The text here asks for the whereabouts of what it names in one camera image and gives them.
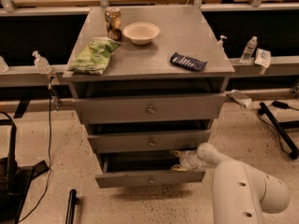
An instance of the can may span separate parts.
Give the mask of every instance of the can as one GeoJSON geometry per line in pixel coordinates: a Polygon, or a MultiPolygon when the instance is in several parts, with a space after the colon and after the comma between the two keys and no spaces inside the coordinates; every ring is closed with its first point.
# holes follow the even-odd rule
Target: can
{"type": "Polygon", "coordinates": [[[107,36],[112,40],[121,39],[121,10],[118,7],[107,7],[105,20],[107,36]]]}

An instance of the cabinet top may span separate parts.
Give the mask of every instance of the cabinet top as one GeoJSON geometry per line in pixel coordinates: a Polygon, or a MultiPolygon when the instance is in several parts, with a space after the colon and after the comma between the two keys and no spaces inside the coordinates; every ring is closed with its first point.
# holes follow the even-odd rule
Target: cabinet top
{"type": "MultiPolygon", "coordinates": [[[[80,75],[64,71],[64,79],[93,81],[101,79],[200,77],[232,74],[235,70],[198,7],[144,6],[121,7],[121,28],[134,22],[150,22],[160,29],[159,35],[145,46],[126,37],[115,50],[102,76],[80,75]],[[175,53],[207,62],[197,73],[170,63],[175,53]]],[[[92,37],[107,36],[105,10],[92,8],[78,36],[68,65],[85,48],[92,37]]]]}

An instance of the green snack bag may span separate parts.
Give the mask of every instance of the green snack bag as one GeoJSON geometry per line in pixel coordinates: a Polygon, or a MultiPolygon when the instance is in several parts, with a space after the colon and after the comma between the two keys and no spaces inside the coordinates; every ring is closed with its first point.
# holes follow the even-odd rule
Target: green snack bag
{"type": "Polygon", "coordinates": [[[76,73],[102,75],[109,64],[111,53],[120,44],[108,37],[94,38],[67,67],[67,70],[76,73]]]}

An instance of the bottom drawer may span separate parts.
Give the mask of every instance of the bottom drawer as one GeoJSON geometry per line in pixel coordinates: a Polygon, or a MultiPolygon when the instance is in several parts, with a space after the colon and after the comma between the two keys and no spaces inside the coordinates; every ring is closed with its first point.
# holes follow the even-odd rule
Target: bottom drawer
{"type": "Polygon", "coordinates": [[[104,161],[103,174],[96,177],[100,188],[134,187],[201,182],[205,170],[172,171],[179,164],[170,151],[98,154],[104,161]]]}

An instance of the drawer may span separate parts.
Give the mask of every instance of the drawer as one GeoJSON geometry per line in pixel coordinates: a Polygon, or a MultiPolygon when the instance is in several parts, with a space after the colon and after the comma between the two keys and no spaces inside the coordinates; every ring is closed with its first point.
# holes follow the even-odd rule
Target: drawer
{"type": "Polygon", "coordinates": [[[210,136],[200,120],[88,125],[87,130],[95,153],[195,149],[210,136]]]}
{"type": "Polygon", "coordinates": [[[111,97],[76,99],[75,107],[84,124],[215,119],[224,100],[222,93],[111,97]]]}
{"type": "Polygon", "coordinates": [[[178,158],[169,151],[106,154],[104,159],[103,174],[96,176],[100,188],[201,182],[206,172],[170,170],[178,158]]]}

